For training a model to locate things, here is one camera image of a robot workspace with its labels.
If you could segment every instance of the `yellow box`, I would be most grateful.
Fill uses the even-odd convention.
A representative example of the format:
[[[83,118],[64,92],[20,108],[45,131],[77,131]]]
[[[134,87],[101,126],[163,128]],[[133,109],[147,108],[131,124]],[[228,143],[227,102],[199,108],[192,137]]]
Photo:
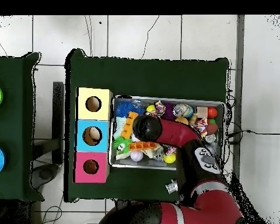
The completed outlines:
[[[80,87],[78,92],[78,119],[105,121],[110,119],[110,104],[113,96],[111,91]]]

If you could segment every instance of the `colorful ball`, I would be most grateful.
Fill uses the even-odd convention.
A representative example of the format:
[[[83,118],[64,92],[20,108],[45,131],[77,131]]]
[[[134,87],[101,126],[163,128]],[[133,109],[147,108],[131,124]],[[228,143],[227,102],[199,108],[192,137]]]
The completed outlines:
[[[148,111],[149,113],[150,113],[151,111],[156,111],[155,105],[150,105],[150,106],[148,106],[147,109],[146,109],[146,111]]]
[[[143,152],[140,150],[132,151],[131,152],[131,159],[135,162],[140,162],[143,158]]]
[[[165,154],[163,155],[163,159],[164,159],[164,162],[168,163],[168,164],[171,164],[173,162],[175,162],[176,160],[176,154],[175,153],[172,153],[171,155],[169,156],[166,156]]]

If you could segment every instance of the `shape sorter box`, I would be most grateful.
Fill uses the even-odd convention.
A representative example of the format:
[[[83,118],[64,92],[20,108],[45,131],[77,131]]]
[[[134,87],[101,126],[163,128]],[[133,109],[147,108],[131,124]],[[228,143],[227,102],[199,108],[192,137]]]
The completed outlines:
[[[78,87],[76,90],[78,105],[75,107],[77,129],[75,129],[76,159],[74,159],[75,164],[73,164],[74,183],[106,182],[109,175],[107,154],[112,95],[108,89]],[[96,106],[89,103],[90,99],[91,102],[97,103]],[[91,137],[93,128],[97,131],[99,139]],[[90,137],[90,142],[86,140],[86,135],[88,135],[88,140]]]

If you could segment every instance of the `orange toy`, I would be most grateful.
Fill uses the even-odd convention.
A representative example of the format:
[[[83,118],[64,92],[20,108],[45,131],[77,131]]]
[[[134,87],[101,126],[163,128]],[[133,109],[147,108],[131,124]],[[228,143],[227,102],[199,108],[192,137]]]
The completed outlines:
[[[138,116],[138,113],[135,113],[133,111],[130,111],[128,113],[128,118],[125,121],[124,130],[120,134],[122,137],[124,137],[126,139],[129,139],[131,137],[132,129],[133,129],[133,122],[137,116]]]
[[[128,145],[129,151],[140,151],[141,149],[155,149],[155,142],[132,142]]]

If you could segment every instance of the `dark green cloth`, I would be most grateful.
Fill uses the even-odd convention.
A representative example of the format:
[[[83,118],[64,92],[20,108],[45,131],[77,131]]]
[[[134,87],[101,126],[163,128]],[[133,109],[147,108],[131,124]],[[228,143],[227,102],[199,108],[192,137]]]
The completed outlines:
[[[33,66],[39,53],[22,58],[0,57],[0,148],[5,165],[0,172],[0,199],[43,200],[30,186],[33,130]]]
[[[77,87],[109,89],[113,95],[226,101],[226,58],[216,61],[164,61],[122,58],[88,58],[73,50],[66,59],[66,100],[70,97],[69,161],[73,161],[75,92]],[[129,200],[179,200],[165,185],[176,179],[175,171],[111,167],[104,184],[73,183],[69,162],[68,199],[118,198]]]

